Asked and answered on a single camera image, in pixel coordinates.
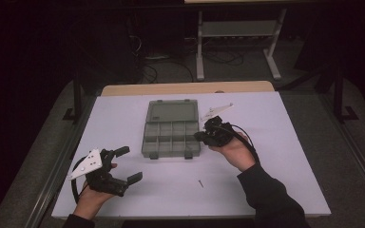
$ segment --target person's left hand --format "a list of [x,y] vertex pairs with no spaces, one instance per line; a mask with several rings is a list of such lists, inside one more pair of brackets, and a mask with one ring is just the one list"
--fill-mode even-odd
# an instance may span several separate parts
[[[111,165],[112,168],[117,167],[116,163],[112,163]],[[103,204],[112,197],[114,197],[114,195],[90,189],[85,181],[84,190],[79,197],[79,201],[73,215],[92,220],[97,215]]]

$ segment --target plastic organizer box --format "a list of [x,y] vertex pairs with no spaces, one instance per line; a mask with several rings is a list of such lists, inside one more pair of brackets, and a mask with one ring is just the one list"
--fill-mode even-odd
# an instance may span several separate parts
[[192,159],[200,155],[196,100],[152,101],[147,110],[142,153],[156,160],[164,157]]

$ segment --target floor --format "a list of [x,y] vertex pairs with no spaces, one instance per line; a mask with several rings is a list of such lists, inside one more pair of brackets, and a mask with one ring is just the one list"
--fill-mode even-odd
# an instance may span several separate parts
[[[209,41],[204,59],[206,82],[267,80],[274,87],[279,87],[305,73],[293,69],[302,47],[300,40],[279,41],[274,54],[282,75],[282,80],[278,82],[272,79],[262,54],[262,48],[268,44],[268,40],[230,40],[227,41],[229,46],[221,45],[225,42]],[[162,53],[154,53],[151,57],[161,60],[145,61],[148,66],[144,68],[145,75],[141,83],[196,81],[193,47],[186,48],[183,58],[162,59]],[[315,93],[313,87],[316,80],[317,77],[293,90],[280,92],[304,153],[332,210],[329,217],[308,218],[308,221],[312,227],[365,227],[365,178],[363,169],[356,162],[355,150],[345,134],[352,136],[351,143],[355,143],[365,158],[365,103],[357,88],[345,81],[344,106],[350,106],[358,120],[340,124],[332,115],[333,92]],[[72,138],[77,126],[72,121],[63,120],[66,111],[73,106],[72,96],[73,87],[69,83],[58,96],[1,204],[0,227],[61,227],[64,223],[50,216],[55,197],[46,198],[44,203],[39,204],[39,212],[34,208],[36,201],[44,197],[42,191],[47,189],[47,180],[54,172],[52,167],[58,162],[61,151],[70,149],[68,141],[75,140]],[[94,102],[91,96],[83,97],[84,109],[87,111],[92,100]],[[64,161],[65,173],[58,176],[58,187],[69,165],[69,161]],[[36,214],[40,219],[33,220],[30,215]],[[99,228],[121,227],[122,224],[122,220],[96,220],[96,227]]]

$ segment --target human hand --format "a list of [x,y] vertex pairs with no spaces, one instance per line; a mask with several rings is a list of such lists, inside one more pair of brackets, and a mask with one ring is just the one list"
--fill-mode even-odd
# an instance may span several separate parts
[[[241,132],[239,134],[246,140],[248,138]],[[209,146],[209,149],[220,152],[227,161],[238,168],[241,172],[253,166],[256,161],[248,148],[236,137],[230,143],[222,146]]]
[[[116,163],[111,164],[112,168],[117,167]],[[105,193],[105,192],[97,192],[87,185],[87,182],[84,183],[84,190],[82,191],[78,204],[76,205],[75,211],[73,215],[92,220],[99,212],[100,208],[103,204],[114,197],[114,195]]]

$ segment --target white table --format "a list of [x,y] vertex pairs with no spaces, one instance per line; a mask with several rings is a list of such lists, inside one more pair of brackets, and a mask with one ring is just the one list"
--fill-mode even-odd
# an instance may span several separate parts
[[[160,158],[153,161],[141,154],[149,101],[183,99],[198,100],[200,116],[209,107],[233,103],[234,107],[222,113],[221,118],[248,132],[263,168],[286,185],[288,194],[303,207],[306,216],[331,214],[279,94],[240,92],[99,97],[69,174],[73,165],[89,150],[127,145],[131,152],[114,159],[119,165],[111,174],[126,180],[142,171],[144,178],[131,185],[123,198],[108,201],[97,217],[203,219],[255,215],[236,178],[240,171],[207,146],[202,144],[201,155],[193,160]],[[79,191],[84,180],[84,177],[78,179]],[[70,181],[65,180],[52,215],[64,219],[74,208]]]

